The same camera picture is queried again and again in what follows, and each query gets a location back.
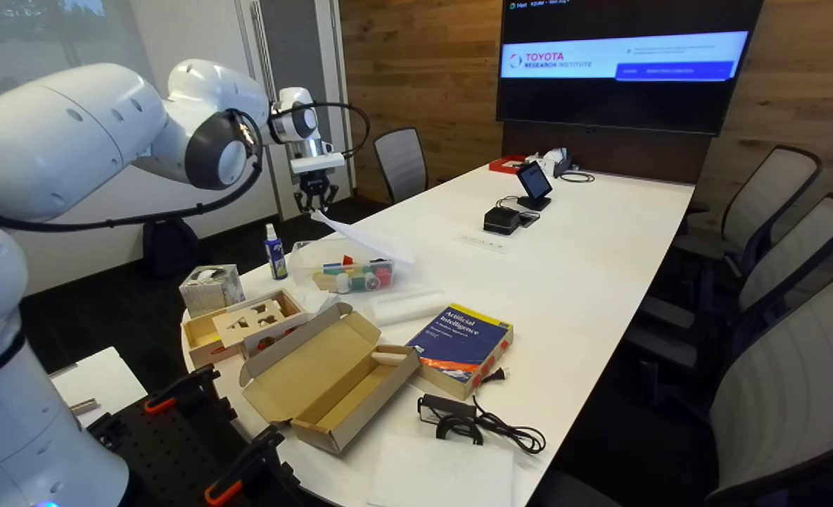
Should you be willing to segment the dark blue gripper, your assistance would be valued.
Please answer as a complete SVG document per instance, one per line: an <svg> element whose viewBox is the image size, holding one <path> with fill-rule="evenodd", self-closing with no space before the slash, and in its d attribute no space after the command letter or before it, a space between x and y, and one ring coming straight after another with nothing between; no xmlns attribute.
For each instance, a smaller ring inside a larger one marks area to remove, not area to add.
<svg viewBox="0 0 833 507"><path fill-rule="evenodd" d="M298 178L298 186L304 193L311 198L321 198L321 210L329 210L336 206L336 193L338 193L338 186L329 181L326 172L304 172ZM298 202L298 210L311 210L311 198L298 193L297 202Z"/></svg>

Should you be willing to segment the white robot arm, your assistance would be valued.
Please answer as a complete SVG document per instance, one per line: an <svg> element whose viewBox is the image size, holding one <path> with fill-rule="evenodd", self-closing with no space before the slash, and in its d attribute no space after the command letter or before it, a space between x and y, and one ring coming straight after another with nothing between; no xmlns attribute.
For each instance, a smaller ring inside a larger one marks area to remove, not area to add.
<svg viewBox="0 0 833 507"><path fill-rule="evenodd" d="M259 82L210 58L177 62L167 91L96 62L0 93L0 507L118 507L132 482L28 343L28 262L13 234L58 219L128 165L229 189L277 119Z"/></svg>

